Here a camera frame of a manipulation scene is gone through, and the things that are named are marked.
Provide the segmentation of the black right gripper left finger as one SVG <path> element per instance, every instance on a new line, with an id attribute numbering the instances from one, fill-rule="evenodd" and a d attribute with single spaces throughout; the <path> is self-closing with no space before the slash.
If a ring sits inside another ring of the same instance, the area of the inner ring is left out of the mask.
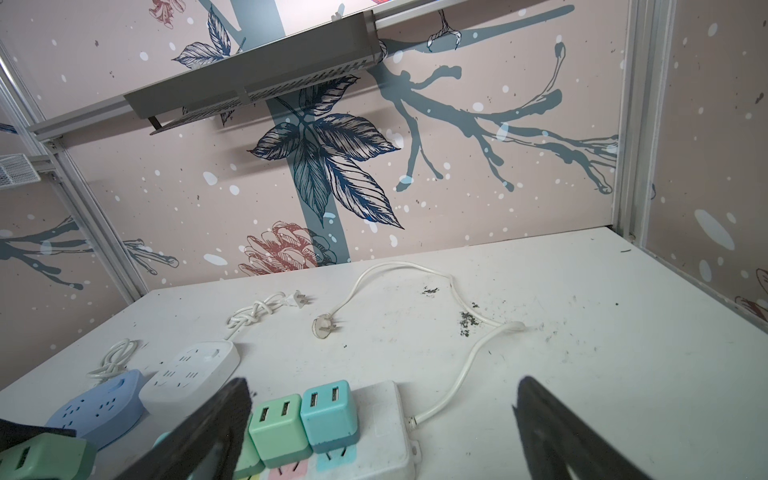
<path id="1" fill-rule="evenodd" d="M 247 381 L 230 380 L 118 477 L 234 478 L 251 406 Z"/>

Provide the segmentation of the white square power socket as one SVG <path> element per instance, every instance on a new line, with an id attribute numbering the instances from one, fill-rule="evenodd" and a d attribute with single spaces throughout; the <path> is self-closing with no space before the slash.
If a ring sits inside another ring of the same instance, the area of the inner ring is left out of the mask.
<path id="1" fill-rule="evenodd" d="M 154 416 L 183 418 L 202 406 L 224 386 L 241 362 L 233 337 L 282 307 L 303 308 L 310 297 L 297 290 L 278 292 L 236 310 L 226 320 L 228 333 L 221 340 L 195 343 L 174 357 L 145 383 L 139 399 Z"/>

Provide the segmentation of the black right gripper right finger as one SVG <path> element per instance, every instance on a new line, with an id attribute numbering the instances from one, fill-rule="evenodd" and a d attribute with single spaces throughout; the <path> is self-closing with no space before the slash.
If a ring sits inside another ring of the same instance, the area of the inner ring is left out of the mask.
<path id="1" fill-rule="evenodd" d="M 533 479 L 650 479 L 531 376 L 513 412 Z"/>

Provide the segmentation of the teal charger plug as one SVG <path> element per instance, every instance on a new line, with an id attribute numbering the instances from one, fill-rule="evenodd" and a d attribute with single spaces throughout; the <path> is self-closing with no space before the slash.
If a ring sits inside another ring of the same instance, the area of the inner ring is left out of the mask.
<path id="1" fill-rule="evenodd" d="M 359 441 L 357 405 L 347 380 L 305 391 L 300 417 L 315 454 L 349 447 Z"/>

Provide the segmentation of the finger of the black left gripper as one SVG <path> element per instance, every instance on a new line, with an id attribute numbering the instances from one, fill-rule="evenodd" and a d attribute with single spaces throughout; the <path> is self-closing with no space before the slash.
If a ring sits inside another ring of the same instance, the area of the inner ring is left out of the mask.
<path id="1" fill-rule="evenodd" d="M 66 428 L 24 425 L 8 420 L 0 420 L 0 451 L 3 452 L 24 443 L 40 434 L 50 433 L 65 437 L 75 437 L 76 431 Z"/>

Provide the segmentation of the green charger plug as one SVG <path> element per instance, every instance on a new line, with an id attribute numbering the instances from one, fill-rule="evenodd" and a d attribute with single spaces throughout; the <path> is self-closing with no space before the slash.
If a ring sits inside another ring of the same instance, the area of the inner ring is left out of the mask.
<path id="1" fill-rule="evenodd" d="M 233 473 L 234 479 L 247 479 L 253 475 L 259 475 L 265 469 L 265 465 L 255 447 L 249 433 L 249 427 L 245 427 L 242 449 Z"/>
<path id="2" fill-rule="evenodd" d="M 302 397 L 291 394 L 257 405 L 248 433 L 268 469 L 308 459 L 312 455 L 300 416 Z"/>
<path id="3" fill-rule="evenodd" d="M 96 454 L 85 439 L 43 433 L 1 453 L 1 478 L 87 479 Z"/>

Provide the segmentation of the white multicolour power strip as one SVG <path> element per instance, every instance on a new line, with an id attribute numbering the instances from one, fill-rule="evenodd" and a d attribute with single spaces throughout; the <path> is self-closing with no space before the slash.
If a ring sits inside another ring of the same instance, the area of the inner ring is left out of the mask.
<path id="1" fill-rule="evenodd" d="M 247 479 L 413 479 L 421 451 L 409 436 L 411 430 L 441 413 L 457 395 L 480 350 L 500 335 L 522 332 L 525 325 L 501 323 L 476 312 L 460 295 L 452 275 L 446 280 L 454 299 L 473 319 L 491 326 L 470 350 L 456 380 L 436 404 L 422 413 L 405 415 L 397 384 L 391 380 L 352 389 L 359 419 L 359 441 L 303 461 L 265 469 Z"/>

